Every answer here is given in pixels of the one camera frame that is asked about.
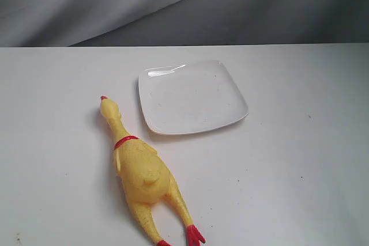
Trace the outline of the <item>white square plate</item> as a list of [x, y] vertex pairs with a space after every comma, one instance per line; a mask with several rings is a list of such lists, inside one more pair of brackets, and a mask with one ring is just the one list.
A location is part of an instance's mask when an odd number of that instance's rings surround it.
[[151, 131], [188, 135], [234, 124], [248, 105], [218, 60], [146, 69], [138, 76], [142, 113]]

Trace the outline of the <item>grey backdrop cloth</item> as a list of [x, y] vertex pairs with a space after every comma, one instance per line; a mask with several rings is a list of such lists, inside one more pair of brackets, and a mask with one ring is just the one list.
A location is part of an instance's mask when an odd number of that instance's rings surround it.
[[368, 41], [368, 0], [1, 0], [3, 47]]

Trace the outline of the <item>yellow rubber chicken toy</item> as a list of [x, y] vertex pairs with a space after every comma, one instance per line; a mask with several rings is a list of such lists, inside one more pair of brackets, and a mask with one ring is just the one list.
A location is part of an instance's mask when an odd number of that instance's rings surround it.
[[116, 172], [122, 181], [128, 207], [139, 226], [155, 245], [168, 244], [158, 232], [152, 217], [152, 206], [163, 200], [184, 224], [188, 244], [204, 244], [206, 240], [194, 225], [173, 174], [156, 149], [125, 129], [116, 102], [106, 96], [100, 99], [101, 114], [114, 136]]

